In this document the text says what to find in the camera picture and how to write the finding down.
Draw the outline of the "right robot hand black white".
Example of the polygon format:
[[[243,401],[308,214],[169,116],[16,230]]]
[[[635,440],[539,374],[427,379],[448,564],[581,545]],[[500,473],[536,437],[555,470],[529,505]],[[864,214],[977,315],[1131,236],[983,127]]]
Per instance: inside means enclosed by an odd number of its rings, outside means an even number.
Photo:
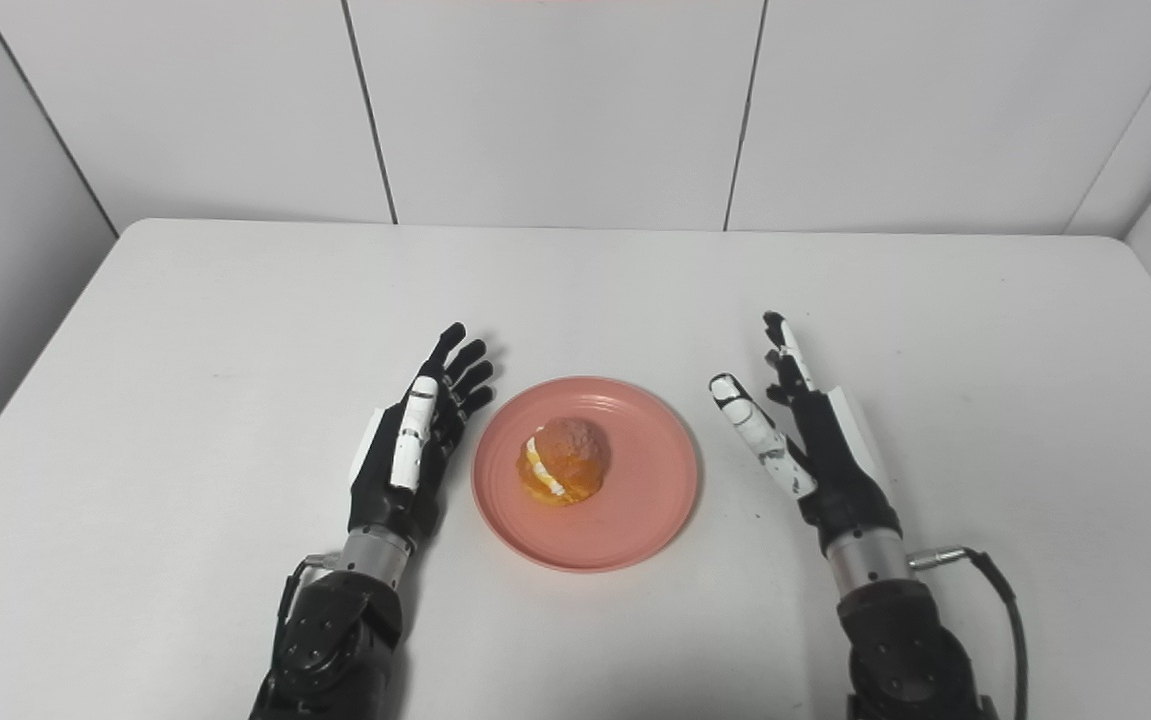
[[[857,421],[844,397],[823,392],[811,377],[787,320],[776,311],[763,315],[771,342],[767,363],[776,381],[767,398],[785,407],[800,439],[785,436],[735,375],[721,373],[709,381],[717,409],[734,427],[790,498],[796,501],[805,524],[816,529],[821,550],[868,530],[890,530],[904,537],[894,507],[876,478],[872,455],[864,449]]]

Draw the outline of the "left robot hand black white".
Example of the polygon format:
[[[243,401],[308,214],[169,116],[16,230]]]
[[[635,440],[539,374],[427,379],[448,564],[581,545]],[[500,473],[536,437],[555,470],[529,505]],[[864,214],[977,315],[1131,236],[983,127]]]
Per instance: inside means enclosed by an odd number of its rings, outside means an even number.
[[[487,350],[485,340],[468,340],[464,324],[445,328],[401,400],[371,420],[350,488],[348,530],[380,528],[411,546],[434,536],[448,465],[470,419],[496,397]]]

